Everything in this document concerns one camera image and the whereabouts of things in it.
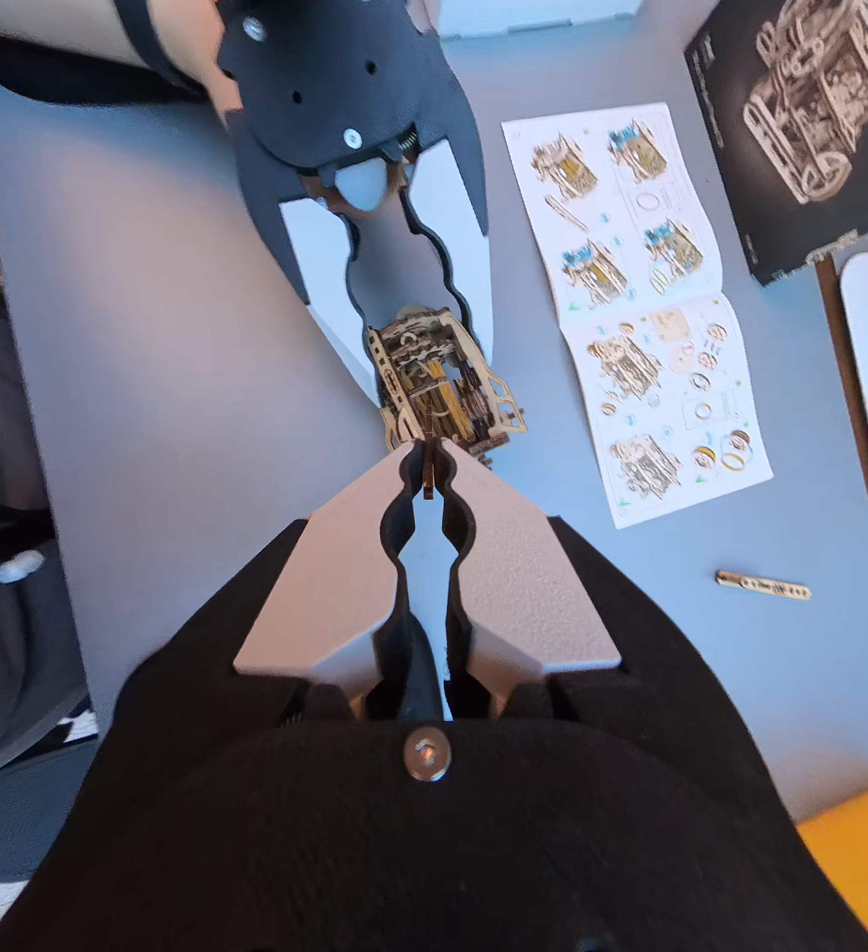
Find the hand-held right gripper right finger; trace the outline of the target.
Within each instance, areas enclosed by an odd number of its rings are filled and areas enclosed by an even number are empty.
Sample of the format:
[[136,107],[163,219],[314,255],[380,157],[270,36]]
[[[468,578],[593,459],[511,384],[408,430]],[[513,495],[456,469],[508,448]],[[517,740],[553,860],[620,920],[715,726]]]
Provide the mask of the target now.
[[436,449],[444,536],[457,550],[444,685],[455,719],[488,718],[524,684],[617,668],[619,650],[549,518],[454,443]]

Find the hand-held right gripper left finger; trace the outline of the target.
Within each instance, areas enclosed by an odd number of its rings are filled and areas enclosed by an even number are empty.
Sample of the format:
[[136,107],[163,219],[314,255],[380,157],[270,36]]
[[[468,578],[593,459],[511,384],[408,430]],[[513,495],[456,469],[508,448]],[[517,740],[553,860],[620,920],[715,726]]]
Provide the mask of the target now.
[[423,443],[400,446],[313,511],[234,660],[240,675],[333,684],[371,718],[425,713],[425,635],[399,554]]

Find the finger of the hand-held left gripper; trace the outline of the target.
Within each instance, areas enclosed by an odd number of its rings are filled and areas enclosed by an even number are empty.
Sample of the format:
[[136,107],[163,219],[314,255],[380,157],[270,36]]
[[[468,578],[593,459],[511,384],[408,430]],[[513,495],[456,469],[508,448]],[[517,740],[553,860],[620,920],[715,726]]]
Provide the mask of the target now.
[[360,389],[382,406],[378,371],[366,342],[366,325],[348,281],[355,256],[346,218],[313,198],[280,204],[307,309]]
[[423,150],[408,166],[401,192],[411,232],[425,236],[440,257],[443,283],[464,327],[485,359],[494,354],[489,237],[480,227],[450,143]]

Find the wooden submarine model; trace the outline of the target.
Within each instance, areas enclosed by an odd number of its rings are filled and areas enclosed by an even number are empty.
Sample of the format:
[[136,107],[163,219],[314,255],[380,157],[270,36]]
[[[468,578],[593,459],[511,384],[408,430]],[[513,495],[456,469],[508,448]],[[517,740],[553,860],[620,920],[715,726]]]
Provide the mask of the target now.
[[489,468],[496,449],[527,432],[511,389],[449,308],[407,306],[387,327],[368,327],[366,339],[389,451],[432,435]]

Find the person's left forearm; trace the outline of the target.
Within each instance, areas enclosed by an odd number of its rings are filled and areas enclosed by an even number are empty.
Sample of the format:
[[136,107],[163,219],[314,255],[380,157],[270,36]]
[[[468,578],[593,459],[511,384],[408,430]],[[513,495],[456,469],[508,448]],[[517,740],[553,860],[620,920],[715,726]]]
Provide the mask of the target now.
[[0,36],[143,66],[112,1],[0,1]]

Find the black model kit box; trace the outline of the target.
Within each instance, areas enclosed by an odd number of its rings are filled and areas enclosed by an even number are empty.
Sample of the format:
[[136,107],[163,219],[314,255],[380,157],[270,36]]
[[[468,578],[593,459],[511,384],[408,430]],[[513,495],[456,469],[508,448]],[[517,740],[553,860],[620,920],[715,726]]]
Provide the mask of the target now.
[[868,234],[868,1],[724,1],[685,51],[751,275]]

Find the person's left hand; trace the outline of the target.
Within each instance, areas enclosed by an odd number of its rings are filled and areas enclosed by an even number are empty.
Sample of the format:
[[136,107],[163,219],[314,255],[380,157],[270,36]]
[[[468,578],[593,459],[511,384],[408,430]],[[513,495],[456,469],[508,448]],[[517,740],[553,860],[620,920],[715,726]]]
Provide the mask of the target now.
[[218,66],[225,25],[216,1],[148,1],[151,23],[173,65],[207,92],[223,125],[241,109],[237,84]]

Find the illustrated assembly booklet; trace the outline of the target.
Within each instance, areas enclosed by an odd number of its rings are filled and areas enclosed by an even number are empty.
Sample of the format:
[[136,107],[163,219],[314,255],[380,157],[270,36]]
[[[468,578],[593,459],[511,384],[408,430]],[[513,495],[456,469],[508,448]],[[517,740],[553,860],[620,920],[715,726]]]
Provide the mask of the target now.
[[616,528],[770,480],[720,250],[668,106],[502,130]]

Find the white cardboard box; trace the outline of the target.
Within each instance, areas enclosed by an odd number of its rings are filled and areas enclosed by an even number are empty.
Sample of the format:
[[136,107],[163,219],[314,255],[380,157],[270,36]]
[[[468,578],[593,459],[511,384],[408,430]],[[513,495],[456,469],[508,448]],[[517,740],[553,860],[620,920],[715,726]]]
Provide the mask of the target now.
[[443,39],[584,26],[637,15],[641,1],[424,1]]

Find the small flat wooden part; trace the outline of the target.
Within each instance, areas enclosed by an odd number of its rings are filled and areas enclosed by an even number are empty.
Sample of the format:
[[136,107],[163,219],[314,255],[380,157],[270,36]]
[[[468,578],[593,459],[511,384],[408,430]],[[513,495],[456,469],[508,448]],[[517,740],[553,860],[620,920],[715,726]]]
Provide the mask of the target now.
[[811,599],[810,589],[797,583],[732,572],[725,569],[716,570],[714,580],[719,585],[732,589],[742,589],[797,601],[808,601]]

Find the dark grey cloth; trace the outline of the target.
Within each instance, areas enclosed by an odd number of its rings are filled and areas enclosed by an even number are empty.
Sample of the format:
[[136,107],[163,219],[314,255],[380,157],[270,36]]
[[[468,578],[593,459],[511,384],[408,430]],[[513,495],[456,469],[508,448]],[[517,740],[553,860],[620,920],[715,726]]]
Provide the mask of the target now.
[[[45,474],[8,320],[0,316],[0,506],[48,508]],[[86,693],[57,541],[0,558],[0,767]]]

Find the black mesh chair seat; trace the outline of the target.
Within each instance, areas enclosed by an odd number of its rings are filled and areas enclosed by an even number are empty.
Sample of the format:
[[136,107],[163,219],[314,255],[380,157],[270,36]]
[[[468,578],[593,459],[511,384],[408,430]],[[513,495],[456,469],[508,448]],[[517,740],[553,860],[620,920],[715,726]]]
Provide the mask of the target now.
[[30,879],[58,837],[99,747],[65,744],[0,768],[0,884]]

